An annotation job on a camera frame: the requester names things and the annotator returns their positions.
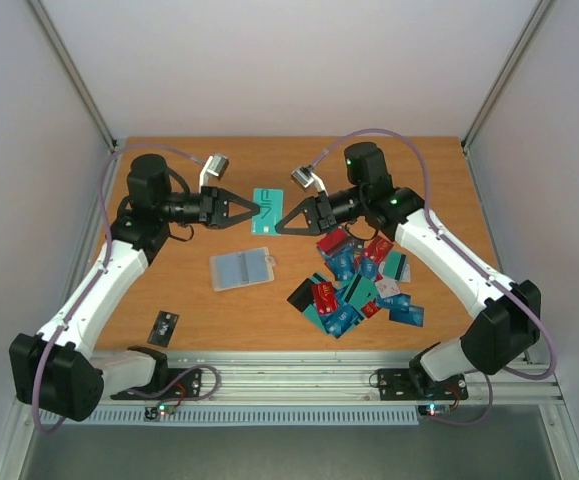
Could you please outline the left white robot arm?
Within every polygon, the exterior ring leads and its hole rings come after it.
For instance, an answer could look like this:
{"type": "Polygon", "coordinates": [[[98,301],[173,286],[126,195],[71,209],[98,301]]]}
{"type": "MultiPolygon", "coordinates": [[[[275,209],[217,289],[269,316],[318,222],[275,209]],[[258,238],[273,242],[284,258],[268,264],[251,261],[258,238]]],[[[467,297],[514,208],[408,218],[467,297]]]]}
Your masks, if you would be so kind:
{"type": "Polygon", "coordinates": [[[82,421],[103,398],[128,392],[160,399],[175,385],[159,351],[131,347],[100,361],[92,354],[122,297],[170,239],[171,225],[226,229],[259,213],[257,204],[208,185],[208,178],[221,178],[228,165],[226,156],[210,156],[198,191],[191,192],[163,156],[133,160],[128,193],[115,221],[105,224],[98,259],[50,321],[35,335],[18,335],[9,347],[16,397],[31,406],[35,419],[48,411],[60,420],[82,421]]]}

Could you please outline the beige card holder wallet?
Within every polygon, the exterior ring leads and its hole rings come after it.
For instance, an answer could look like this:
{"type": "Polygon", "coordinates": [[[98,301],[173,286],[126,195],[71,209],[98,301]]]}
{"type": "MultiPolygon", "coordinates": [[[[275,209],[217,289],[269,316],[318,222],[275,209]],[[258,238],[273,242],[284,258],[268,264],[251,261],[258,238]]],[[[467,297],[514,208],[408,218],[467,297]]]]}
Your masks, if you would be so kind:
{"type": "Polygon", "coordinates": [[[275,259],[266,247],[212,256],[209,266],[212,288],[216,292],[275,280],[275,259]]]}

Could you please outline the teal VIP card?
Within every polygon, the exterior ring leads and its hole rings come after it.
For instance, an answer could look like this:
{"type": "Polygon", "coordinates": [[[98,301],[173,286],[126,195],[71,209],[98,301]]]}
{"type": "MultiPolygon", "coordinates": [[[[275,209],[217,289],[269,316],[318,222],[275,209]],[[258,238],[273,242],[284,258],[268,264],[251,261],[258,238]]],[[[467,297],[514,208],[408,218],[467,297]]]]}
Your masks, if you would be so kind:
{"type": "Polygon", "coordinates": [[[284,191],[281,189],[255,188],[253,201],[260,212],[252,218],[253,235],[279,236],[276,224],[283,217],[284,191]]]}

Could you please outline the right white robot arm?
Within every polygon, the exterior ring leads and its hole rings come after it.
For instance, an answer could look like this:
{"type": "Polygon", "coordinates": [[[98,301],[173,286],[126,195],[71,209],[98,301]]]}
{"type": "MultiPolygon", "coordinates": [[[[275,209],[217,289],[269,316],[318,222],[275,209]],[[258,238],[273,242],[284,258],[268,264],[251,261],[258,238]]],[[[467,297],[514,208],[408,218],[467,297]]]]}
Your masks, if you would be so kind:
{"type": "Polygon", "coordinates": [[[383,151],[359,142],[344,151],[350,188],[330,194],[313,167],[299,167],[292,179],[317,195],[301,201],[276,225],[280,234],[316,236],[362,217],[389,241],[422,261],[454,293],[472,323],[459,338],[433,345],[409,363],[413,390],[437,393],[447,379],[470,371],[493,375],[543,333],[538,326],[541,293],[529,280],[517,283],[480,259],[444,225],[414,190],[398,187],[383,151]]]}

